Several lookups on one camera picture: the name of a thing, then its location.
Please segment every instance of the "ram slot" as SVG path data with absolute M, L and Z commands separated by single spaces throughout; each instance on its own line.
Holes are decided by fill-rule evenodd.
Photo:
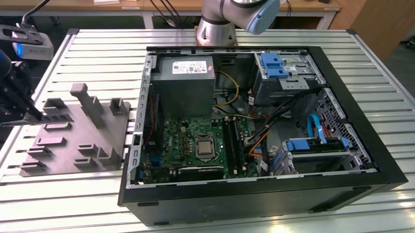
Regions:
M 244 154 L 238 130 L 236 121 L 232 119 L 223 121 L 223 136 L 227 151 L 227 163 L 231 174 L 238 174 L 239 171 L 246 170 Z
M 232 129 L 231 123 L 228 120 L 222 121 L 222 129 L 223 129 L 223 140 L 226 145 L 226 152 L 227 152 L 227 164 L 228 164 L 228 171 L 230 174 L 238 174 L 238 166 L 236 166 L 236 150 L 234 148 L 232 143 Z
M 244 158 L 244 149 L 242 146 L 242 140 L 240 140 L 240 133 L 238 128 L 238 121 L 234 119 L 231 121 L 231 127 L 232 127 L 232 133 L 235 135 L 235 138 L 232 140 L 235 147 L 236 147 L 236 160 L 240 170 L 246 170 L 246 158 Z

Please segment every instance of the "motherboard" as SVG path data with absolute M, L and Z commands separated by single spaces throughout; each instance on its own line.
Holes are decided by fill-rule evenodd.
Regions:
M 246 119 L 188 119 L 164 122 L 163 152 L 150 156 L 150 183 L 256 177 L 244 154 Z

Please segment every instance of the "cpu socket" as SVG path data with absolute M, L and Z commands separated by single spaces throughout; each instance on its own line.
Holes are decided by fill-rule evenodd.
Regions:
M 211 135 L 196 135 L 196 158 L 202 161 L 210 161 L 216 156 L 215 138 Z

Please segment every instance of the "slotted aluminum surface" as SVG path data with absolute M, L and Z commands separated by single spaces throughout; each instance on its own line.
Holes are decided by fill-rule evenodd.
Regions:
M 359 37 L 345 31 L 279 30 L 259 36 L 238 31 L 242 46 L 322 46 L 410 182 L 374 194 L 333 213 L 240 219 L 204 224 L 146 227 L 116 205 L 122 171 L 24 178 L 19 165 L 39 126 L 15 128 L 2 155 L 0 232 L 379 232 L 415 228 L 414 99 Z M 35 98 L 76 102 L 68 90 L 86 82 L 102 102 L 122 97 L 138 105 L 147 46 L 190 46 L 192 30 L 80 30 L 68 35 L 43 78 Z M 132 140 L 126 137 L 126 145 Z

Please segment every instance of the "green motherboard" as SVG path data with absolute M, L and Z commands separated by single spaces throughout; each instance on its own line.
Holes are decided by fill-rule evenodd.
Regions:
M 195 166 L 223 167 L 222 179 L 258 176 L 254 159 L 246 161 L 243 170 L 228 168 L 230 143 L 223 129 L 224 121 L 224 119 L 190 119 L 164 122 L 160 167 L 152 170 L 152 183 L 172 182 L 170 177 L 176 174 L 178 168 Z M 244 138 L 250 136 L 247 121 L 242 118 L 235 122 L 240 140 L 238 143 L 243 145 Z

